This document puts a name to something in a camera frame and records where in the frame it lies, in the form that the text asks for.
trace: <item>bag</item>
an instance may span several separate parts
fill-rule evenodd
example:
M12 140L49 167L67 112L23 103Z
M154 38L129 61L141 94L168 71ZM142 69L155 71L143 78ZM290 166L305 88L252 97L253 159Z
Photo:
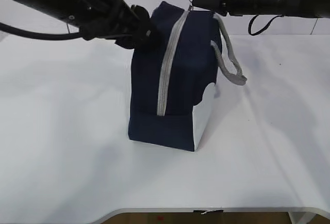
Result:
M155 48L134 52L128 135L135 141L195 151L212 111L218 66L237 85L244 85L246 78L217 14L162 2L151 19L163 40ZM237 74L224 65L219 26Z

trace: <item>white backdrop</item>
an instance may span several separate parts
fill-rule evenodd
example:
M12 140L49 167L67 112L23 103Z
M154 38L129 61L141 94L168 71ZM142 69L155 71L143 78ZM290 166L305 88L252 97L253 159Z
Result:
M167 1L170 4L187 9L188 0L125 0L129 5L137 4L145 7L150 13L160 4ZM42 13L34 11L11 0L0 0L1 13L0 22L4 22L16 27L41 32L66 33L66 25ZM230 34L243 35L248 33L248 23L251 16L245 17L225 17L225 24ZM271 16L259 17L254 30L263 27ZM285 17L276 19L265 34L310 34L315 24L314 19L300 19ZM330 20L320 19L313 32L314 34L330 34Z
M6 33L0 31L0 42L7 36Z

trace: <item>wire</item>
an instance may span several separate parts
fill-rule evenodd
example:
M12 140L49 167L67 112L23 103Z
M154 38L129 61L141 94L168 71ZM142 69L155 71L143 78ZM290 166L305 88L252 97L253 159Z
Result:
M269 22L268 24L265 25L264 28L262 28L261 30L257 31L256 33L252 33L252 25L253 25L253 22L256 20L256 18L259 17L259 15L256 15L254 16L251 20L250 20L250 23L249 23L249 34L251 36L257 36L257 35L260 35L261 33L263 33L265 30L267 30L269 28L269 26L271 25L271 23L274 21L274 19L277 19L277 18L282 18L284 17L283 15L277 15L275 17L273 17Z
M68 33L71 34L70 32L70 28L69 28L69 24L67 23L67 30L68 30Z
M25 38L31 38L31 39L37 39L37 40L46 40L46 41L66 41L66 40L72 40L81 38L81 33L72 33L72 34L43 34L43 33L35 33L27 30L22 30L18 28L14 28L10 25L3 24L0 22L0 30L4 31L6 33L25 37Z
M311 30L310 35L313 35L316 25L318 24L319 18L316 19L313 29Z

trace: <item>gray zipper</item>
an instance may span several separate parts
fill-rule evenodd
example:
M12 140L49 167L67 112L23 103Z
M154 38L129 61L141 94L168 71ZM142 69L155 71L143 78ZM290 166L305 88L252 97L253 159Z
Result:
M172 63L176 51L176 47L181 35L182 28L185 24L189 11L185 11L182 16L174 24L169 43L164 55L163 63L161 65L160 78L159 78L159 88L158 88L158 104L157 104L157 115L165 116L168 90L170 84L170 76Z

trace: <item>white tabletop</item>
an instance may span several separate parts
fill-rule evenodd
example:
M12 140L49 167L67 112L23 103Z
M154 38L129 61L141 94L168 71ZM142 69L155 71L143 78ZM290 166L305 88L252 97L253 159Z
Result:
M0 223L121 212L312 211L330 217L330 36L232 36L248 78L219 75L197 152L127 138L132 51L0 43Z

